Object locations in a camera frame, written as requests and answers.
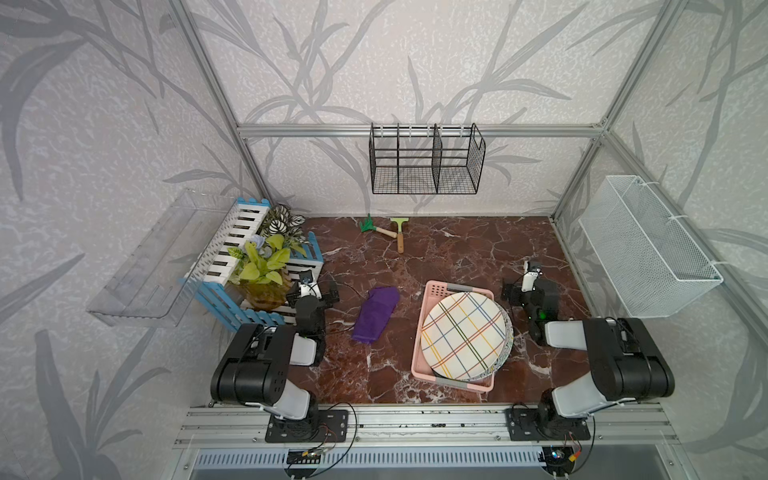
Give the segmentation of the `white plaid round plate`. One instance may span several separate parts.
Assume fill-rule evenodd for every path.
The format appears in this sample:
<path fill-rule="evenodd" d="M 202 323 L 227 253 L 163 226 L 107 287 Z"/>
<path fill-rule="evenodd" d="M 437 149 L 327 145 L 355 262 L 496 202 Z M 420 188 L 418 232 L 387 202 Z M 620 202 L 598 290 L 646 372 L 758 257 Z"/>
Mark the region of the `white plaid round plate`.
<path fill-rule="evenodd" d="M 420 327 L 419 351 L 431 371 L 450 380 L 481 381 L 506 337 L 502 309 L 477 292 L 439 300 Z"/>

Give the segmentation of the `green potted plant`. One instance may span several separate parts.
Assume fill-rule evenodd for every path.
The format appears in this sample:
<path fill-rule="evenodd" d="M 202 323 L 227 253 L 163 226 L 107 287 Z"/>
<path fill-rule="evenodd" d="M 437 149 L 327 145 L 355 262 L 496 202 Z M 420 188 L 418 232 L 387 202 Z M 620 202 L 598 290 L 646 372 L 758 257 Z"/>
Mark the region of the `green potted plant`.
<path fill-rule="evenodd" d="M 261 246 L 249 240 L 243 248 L 229 247 L 227 253 L 236 260 L 228 282 L 255 310 L 273 311 L 287 302 L 293 285 L 287 270 L 291 250 L 282 235 L 263 238 Z"/>

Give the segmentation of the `green toy hoe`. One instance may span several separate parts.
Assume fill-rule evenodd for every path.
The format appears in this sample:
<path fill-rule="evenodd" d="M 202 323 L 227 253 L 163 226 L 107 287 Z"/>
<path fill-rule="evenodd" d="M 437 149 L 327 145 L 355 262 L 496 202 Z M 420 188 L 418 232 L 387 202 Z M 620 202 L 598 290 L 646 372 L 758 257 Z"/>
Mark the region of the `green toy hoe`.
<path fill-rule="evenodd" d="M 397 235 L 396 235 L 397 251 L 399 254 L 403 254 L 405 251 L 403 225 L 406 222 L 408 222 L 409 219 L 406 217 L 391 217 L 390 221 L 394 223 L 397 227 Z"/>

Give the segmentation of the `striped leaf plant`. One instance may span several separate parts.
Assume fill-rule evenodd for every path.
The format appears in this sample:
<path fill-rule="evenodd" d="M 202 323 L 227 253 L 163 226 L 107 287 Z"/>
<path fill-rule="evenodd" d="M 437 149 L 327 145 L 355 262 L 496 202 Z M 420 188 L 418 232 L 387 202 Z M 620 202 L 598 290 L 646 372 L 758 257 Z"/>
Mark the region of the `striped leaf plant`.
<path fill-rule="evenodd" d="M 284 204 L 277 204 L 267 213 L 259 234 L 263 237 L 282 235 L 285 240 L 303 243 L 306 240 L 303 231 L 305 222 L 303 215 L 293 213 Z"/>

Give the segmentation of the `green toy rake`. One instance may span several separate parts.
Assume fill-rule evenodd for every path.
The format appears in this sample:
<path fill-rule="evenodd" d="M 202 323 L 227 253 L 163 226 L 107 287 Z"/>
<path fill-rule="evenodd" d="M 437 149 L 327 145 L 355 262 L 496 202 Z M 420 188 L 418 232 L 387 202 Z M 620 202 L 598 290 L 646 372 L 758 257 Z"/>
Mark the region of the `green toy rake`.
<path fill-rule="evenodd" d="M 361 232 L 377 232 L 392 239 L 396 239 L 398 237 L 396 232 L 376 226 L 374 224 L 373 218 L 370 215 L 368 215 L 359 223 L 359 228 Z"/>

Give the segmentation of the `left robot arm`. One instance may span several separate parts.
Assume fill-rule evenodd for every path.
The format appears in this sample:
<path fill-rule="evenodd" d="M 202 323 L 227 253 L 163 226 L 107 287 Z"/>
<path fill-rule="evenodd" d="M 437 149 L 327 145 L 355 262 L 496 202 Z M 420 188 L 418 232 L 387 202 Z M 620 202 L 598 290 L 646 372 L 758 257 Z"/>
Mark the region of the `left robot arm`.
<path fill-rule="evenodd" d="M 294 287 L 288 300 L 296 313 L 293 324 L 238 329 L 212 376 L 212 401 L 269 413 L 267 443 L 343 442 L 348 412 L 322 410 L 313 393 L 288 378 L 292 366 L 316 367 L 323 361 L 325 312 L 339 301 L 337 284 L 330 282 L 325 292 L 317 285 Z"/>

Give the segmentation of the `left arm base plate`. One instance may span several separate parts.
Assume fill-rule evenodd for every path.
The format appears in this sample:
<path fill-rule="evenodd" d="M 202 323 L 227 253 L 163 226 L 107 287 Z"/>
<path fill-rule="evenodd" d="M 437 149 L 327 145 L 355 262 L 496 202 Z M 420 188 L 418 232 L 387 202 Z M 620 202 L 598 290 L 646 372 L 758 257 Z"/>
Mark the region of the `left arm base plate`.
<path fill-rule="evenodd" d="M 265 434 L 267 443 L 306 443 L 346 440 L 348 427 L 347 410 L 310 411 L 303 420 L 280 419 L 270 416 Z"/>

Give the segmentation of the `purple cloth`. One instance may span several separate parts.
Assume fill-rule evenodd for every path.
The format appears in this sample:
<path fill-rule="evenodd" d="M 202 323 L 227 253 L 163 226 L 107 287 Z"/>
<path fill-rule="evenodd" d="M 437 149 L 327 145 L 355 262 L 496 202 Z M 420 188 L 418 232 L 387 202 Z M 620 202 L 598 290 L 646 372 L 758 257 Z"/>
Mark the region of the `purple cloth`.
<path fill-rule="evenodd" d="M 372 344 L 379 339 L 400 299 L 397 287 L 376 287 L 368 292 L 355 322 L 352 339 Z"/>

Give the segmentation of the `white blue wooden crate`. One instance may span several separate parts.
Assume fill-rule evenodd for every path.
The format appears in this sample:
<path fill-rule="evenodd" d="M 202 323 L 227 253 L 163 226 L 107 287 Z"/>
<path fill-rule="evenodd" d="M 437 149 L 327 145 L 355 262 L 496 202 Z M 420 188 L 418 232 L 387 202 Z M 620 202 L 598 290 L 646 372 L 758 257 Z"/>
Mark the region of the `white blue wooden crate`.
<path fill-rule="evenodd" d="M 277 326 L 295 322 L 295 310 L 287 302 L 273 311 L 255 310 L 236 287 L 228 282 L 236 260 L 229 256 L 227 249 L 243 248 L 249 240 L 261 246 L 263 238 L 266 237 L 259 234 L 259 229 L 273 207 L 267 200 L 240 198 L 235 201 L 217 234 L 217 239 L 223 244 L 218 248 L 217 255 L 196 293 L 198 302 L 229 331 L 234 332 L 245 323 Z M 303 243 L 285 240 L 286 246 L 291 250 L 287 270 L 293 284 L 298 281 L 298 273 L 305 270 L 311 270 L 318 281 L 324 266 L 324 258 L 315 234 L 309 232 L 305 236 Z"/>

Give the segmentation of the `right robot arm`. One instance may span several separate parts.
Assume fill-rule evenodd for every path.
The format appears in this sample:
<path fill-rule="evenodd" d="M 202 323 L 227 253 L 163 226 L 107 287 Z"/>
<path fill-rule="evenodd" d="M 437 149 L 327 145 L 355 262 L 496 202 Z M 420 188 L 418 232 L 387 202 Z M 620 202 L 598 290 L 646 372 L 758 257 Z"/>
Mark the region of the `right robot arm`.
<path fill-rule="evenodd" d="M 646 326 L 636 318 L 560 320 L 554 283 L 529 272 L 502 283 L 501 296 L 527 315 L 528 333 L 539 346 L 587 354 L 589 371 L 570 383 L 544 391 L 536 408 L 505 411 L 513 441 L 585 441 L 594 414 L 625 403 L 669 397 L 675 389 L 671 368 Z"/>

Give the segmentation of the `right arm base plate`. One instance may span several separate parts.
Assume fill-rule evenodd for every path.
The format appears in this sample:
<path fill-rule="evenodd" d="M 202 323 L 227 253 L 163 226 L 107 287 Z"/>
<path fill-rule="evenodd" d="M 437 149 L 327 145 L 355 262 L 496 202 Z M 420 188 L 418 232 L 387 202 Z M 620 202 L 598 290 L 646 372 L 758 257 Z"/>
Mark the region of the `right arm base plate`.
<path fill-rule="evenodd" d="M 586 441 L 591 433 L 584 418 L 565 418 L 557 414 L 541 414 L 538 409 L 522 405 L 504 411 L 507 431 L 512 441 Z"/>

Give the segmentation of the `aluminium mounting rail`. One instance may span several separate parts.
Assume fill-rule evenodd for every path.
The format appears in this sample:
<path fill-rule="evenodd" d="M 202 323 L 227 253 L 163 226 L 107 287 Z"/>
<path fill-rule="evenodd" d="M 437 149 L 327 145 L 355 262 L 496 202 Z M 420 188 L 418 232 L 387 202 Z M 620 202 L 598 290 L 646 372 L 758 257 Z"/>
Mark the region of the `aluminium mounting rail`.
<path fill-rule="evenodd" d="M 501 404 L 356 405 L 349 434 L 362 447 L 496 446 L 511 442 Z M 173 447 L 266 447 L 270 416 L 244 407 L 192 408 Z M 603 410 L 587 422 L 596 445 L 678 445 L 680 440 L 659 404 Z"/>

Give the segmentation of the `colourful patterned round plate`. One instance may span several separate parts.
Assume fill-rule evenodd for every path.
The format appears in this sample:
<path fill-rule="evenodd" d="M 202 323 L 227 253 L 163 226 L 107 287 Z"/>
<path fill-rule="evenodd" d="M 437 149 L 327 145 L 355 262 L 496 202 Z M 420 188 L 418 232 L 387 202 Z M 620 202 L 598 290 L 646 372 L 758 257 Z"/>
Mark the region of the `colourful patterned round plate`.
<path fill-rule="evenodd" d="M 510 314 L 507 310 L 501 310 L 502 318 L 505 328 L 505 340 L 502 343 L 501 351 L 498 358 L 483 372 L 480 376 L 481 380 L 493 376 L 501 367 L 507 362 L 512 350 L 514 348 L 514 326 Z"/>

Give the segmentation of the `white mesh basket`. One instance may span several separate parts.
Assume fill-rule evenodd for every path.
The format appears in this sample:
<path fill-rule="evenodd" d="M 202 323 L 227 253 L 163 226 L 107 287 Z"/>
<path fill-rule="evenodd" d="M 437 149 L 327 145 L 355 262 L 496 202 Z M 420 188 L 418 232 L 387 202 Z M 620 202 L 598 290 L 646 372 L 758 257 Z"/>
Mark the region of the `white mesh basket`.
<path fill-rule="evenodd" d="M 723 283 L 680 218 L 638 176 L 606 176 L 579 224 L 632 317 L 670 317 Z"/>

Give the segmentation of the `clear plastic shelf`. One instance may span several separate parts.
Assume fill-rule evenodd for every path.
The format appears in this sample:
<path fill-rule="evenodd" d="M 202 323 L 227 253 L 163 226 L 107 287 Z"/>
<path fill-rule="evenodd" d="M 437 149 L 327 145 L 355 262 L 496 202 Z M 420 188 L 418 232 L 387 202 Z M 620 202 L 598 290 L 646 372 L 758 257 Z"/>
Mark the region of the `clear plastic shelf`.
<path fill-rule="evenodd" d="M 235 200 L 185 189 L 86 311 L 115 326 L 177 326 L 223 244 L 220 227 Z"/>

